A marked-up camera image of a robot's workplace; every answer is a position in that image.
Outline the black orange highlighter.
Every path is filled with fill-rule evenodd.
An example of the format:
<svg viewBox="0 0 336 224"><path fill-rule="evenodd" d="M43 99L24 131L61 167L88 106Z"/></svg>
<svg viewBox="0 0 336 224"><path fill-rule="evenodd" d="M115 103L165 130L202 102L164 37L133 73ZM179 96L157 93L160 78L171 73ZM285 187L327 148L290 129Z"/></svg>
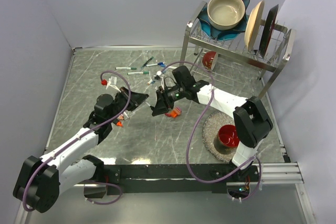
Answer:
<svg viewBox="0 0 336 224"><path fill-rule="evenodd" d="M120 121L114 122L116 126L123 127L122 123Z"/></svg>

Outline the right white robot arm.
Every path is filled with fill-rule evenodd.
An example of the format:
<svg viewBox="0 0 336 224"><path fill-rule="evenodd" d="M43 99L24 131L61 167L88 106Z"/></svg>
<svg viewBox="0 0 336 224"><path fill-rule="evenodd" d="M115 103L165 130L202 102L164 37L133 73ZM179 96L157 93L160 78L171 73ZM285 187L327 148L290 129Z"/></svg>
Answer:
<svg viewBox="0 0 336 224"><path fill-rule="evenodd" d="M205 80L196 81L186 66L175 68L172 74L175 85L168 87L162 83L156 90L152 116L167 113L173 109L174 102L183 98L230 116L234 120L239 144L229 173L233 180L242 181L248 175L247 166L256 155L259 143L274 127L262 101L255 96L243 98L230 94Z"/></svg>

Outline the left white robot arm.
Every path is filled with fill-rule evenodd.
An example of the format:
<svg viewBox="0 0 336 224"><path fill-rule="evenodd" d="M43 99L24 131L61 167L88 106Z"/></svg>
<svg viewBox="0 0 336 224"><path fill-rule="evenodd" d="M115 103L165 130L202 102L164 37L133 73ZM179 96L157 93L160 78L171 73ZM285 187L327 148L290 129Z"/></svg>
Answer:
<svg viewBox="0 0 336 224"><path fill-rule="evenodd" d="M104 162L86 151L99 145L112 131L112 123L124 111L134 111L149 97L145 93L121 87L112 96L97 97L94 110L83 127L68 141L40 158L30 156L23 162L13 196L29 211L44 213L56 202L59 195L73 185L90 180L106 183L108 175Z"/></svg>

